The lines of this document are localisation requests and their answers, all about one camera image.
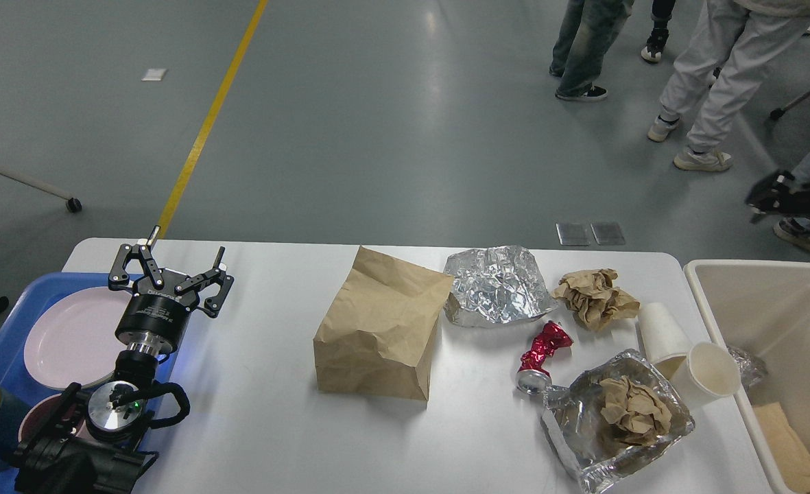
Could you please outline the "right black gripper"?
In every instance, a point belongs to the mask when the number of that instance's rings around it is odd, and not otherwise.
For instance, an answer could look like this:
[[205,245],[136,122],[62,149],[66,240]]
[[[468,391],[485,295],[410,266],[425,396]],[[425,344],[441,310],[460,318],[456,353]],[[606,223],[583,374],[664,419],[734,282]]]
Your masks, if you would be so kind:
[[798,187],[793,192],[797,206],[793,209],[791,188],[796,184],[790,172],[779,169],[777,172],[759,179],[746,196],[744,203],[752,209],[749,223],[756,224],[766,215],[779,215],[810,221],[810,188]]

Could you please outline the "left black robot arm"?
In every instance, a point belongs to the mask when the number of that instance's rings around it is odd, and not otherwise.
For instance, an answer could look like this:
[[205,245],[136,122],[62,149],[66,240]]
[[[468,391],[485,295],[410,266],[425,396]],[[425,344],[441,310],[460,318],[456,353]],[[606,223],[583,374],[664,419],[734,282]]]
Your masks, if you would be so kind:
[[108,275],[110,290],[130,295],[115,331],[125,348],[111,378],[92,391],[72,382],[35,434],[19,442],[10,460],[16,492],[130,493],[159,456],[139,449],[144,435],[189,415],[182,387],[155,373],[179,349],[193,313],[219,315],[235,279],[223,264],[224,247],[206,272],[158,266],[159,231],[122,244]]

